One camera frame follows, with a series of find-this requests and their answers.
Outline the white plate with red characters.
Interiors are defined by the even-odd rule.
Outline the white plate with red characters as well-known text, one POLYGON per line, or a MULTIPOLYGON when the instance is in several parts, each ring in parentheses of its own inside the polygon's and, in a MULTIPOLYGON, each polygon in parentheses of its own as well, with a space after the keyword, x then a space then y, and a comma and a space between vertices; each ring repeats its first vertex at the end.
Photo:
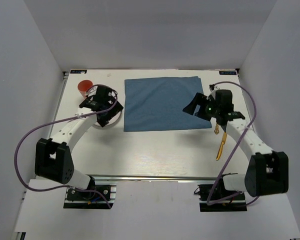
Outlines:
MULTIPOLYGON (((107 128, 107 127, 110 127, 110 126, 113 126, 113 125, 116 125, 117 122, 120 121, 121 117, 122 117, 122 113, 123 111, 120 111, 117 115, 115 115, 105 126, 104 128, 107 128)), ((98 129, 98 128, 102 128, 102 126, 96 122, 93 126, 93 128, 95 129, 98 129)))

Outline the pink plastic cup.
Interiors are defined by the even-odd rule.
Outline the pink plastic cup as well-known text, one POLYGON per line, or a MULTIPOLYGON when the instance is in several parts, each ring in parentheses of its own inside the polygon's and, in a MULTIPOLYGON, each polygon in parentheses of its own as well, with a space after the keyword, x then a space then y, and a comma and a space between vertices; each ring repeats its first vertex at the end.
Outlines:
POLYGON ((93 86, 93 82, 85 79, 78 83, 77 89, 79 93, 82 95, 82 97, 85 99, 87 91, 93 86))

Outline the blue cloth napkin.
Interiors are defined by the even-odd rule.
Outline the blue cloth napkin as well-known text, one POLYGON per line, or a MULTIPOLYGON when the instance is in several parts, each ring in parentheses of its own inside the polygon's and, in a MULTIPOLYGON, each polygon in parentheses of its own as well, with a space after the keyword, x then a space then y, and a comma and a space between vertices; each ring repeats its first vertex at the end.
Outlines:
POLYGON ((210 121, 183 112, 203 92, 198 76, 154 77, 124 81, 125 132, 210 129, 210 121))

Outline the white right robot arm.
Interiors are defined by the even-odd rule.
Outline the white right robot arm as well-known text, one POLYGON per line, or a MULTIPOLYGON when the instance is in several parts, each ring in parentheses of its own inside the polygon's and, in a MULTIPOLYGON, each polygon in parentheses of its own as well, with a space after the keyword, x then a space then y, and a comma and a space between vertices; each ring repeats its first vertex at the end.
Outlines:
POLYGON ((227 89, 210 85, 210 95, 196 93, 193 100, 182 110, 203 120, 215 119, 223 129, 223 136, 235 140, 234 150, 240 148, 249 163, 245 174, 224 174, 221 169, 207 197, 212 200, 214 191, 222 200, 247 192, 252 197, 286 193, 289 189, 289 158, 283 151, 274 151, 250 128, 251 122, 234 110, 233 94, 227 89))

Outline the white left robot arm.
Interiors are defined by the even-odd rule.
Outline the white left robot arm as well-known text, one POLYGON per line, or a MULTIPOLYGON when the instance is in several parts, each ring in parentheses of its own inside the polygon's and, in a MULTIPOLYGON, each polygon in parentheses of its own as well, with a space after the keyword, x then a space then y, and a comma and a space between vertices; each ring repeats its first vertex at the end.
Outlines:
POLYGON ((72 151, 81 137, 94 124, 105 127, 123 106, 114 89, 97 84, 96 90, 79 105, 73 118, 49 139, 36 143, 34 172, 37 176, 78 189, 84 199, 95 196, 93 178, 75 169, 72 151))

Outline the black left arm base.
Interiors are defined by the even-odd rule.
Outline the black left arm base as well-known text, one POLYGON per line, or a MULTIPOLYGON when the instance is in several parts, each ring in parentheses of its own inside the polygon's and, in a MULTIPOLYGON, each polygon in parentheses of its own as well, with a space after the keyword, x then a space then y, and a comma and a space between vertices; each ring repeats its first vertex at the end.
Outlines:
POLYGON ((77 191, 75 188, 66 190, 63 208, 78 210, 110 210, 114 205, 117 183, 114 181, 95 181, 95 192, 77 191))

